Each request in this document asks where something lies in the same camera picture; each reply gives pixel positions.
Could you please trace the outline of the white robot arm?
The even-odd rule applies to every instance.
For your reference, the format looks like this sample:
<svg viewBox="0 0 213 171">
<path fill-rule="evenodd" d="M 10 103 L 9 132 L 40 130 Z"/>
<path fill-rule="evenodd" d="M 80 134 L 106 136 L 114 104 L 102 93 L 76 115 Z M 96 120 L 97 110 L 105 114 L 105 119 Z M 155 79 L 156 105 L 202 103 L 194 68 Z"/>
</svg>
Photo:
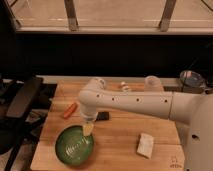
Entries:
<svg viewBox="0 0 213 171">
<path fill-rule="evenodd" d="M 213 171 L 213 94 L 109 91 L 102 78 L 93 78 L 78 99 L 85 121 L 94 121 L 98 108 L 113 108 L 188 125 L 184 171 Z"/>
</svg>

